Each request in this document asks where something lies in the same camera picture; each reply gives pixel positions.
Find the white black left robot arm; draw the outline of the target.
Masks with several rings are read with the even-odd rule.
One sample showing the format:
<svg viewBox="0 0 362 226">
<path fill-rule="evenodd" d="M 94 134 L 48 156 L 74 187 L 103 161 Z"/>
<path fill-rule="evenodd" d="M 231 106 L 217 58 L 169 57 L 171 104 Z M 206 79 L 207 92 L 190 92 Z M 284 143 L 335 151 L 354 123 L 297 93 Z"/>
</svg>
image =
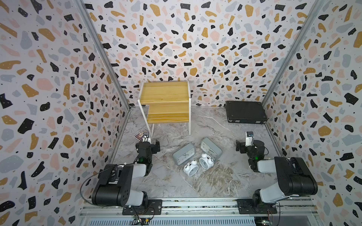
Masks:
<svg viewBox="0 0 362 226">
<path fill-rule="evenodd" d="M 137 161 L 132 164 L 107 164 L 103 171 L 96 173 L 97 184 L 91 194 L 91 201 L 87 200 L 80 188 L 81 198 L 94 206 L 149 206 L 146 192 L 132 190 L 132 181 L 146 177 L 152 169 L 152 157 L 160 152 L 158 140 L 154 144 L 141 141 L 135 145 L 138 153 Z"/>
</svg>

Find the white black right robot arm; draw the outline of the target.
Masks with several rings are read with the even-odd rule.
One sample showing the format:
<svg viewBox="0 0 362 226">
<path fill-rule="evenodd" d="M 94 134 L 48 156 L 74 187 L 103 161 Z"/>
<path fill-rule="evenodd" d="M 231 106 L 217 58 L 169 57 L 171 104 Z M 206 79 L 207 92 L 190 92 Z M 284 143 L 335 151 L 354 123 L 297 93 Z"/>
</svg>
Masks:
<svg viewBox="0 0 362 226">
<path fill-rule="evenodd" d="M 260 140 L 236 142 L 236 151 L 248 156 L 248 163 L 253 172 L 276 174 L 277 182 L 258 189 L 252 197 L 254 208 L 265 207 L 290 197 L 315 195 L 318 185 L 300 157 L 274 157 L 265 159 L 265 144 Z"/>
</svg>

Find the grey square clock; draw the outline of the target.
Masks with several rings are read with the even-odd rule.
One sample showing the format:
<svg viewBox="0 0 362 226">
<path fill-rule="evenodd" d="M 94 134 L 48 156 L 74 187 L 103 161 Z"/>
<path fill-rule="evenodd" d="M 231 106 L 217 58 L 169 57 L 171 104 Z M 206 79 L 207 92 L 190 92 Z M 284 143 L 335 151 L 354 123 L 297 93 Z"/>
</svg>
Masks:
<svg viewBox="0 0 362 226">
<path fill-rule="evenodd" d="M 200 145 L 201 150 L 208 154 L 214 161 L 217 161 L 222 155 L 222 150 L 209 138 L 204 138 Z"/>
<path fill-rule="evenodd" d="M 187 144 L 173 154 L 173 160 L 176 165 L 180 166 L 192 156 L 195 155 L 196 148 L 192 143 Z"/>
</svg>

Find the wooden shelf white metal frame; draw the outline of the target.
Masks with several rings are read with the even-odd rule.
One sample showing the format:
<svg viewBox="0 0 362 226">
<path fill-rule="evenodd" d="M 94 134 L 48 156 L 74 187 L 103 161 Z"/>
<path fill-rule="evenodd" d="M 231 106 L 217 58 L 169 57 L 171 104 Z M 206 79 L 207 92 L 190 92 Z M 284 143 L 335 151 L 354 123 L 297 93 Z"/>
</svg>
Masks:
<svg viewBox="0 0 362 226">
<path fill-rule="evenodd" d="M 191 134 L 191 91 L 189 81 L 141 82 L 137 99 L 152 136 L 156 124 L 188 123 Z"/>
</svg>

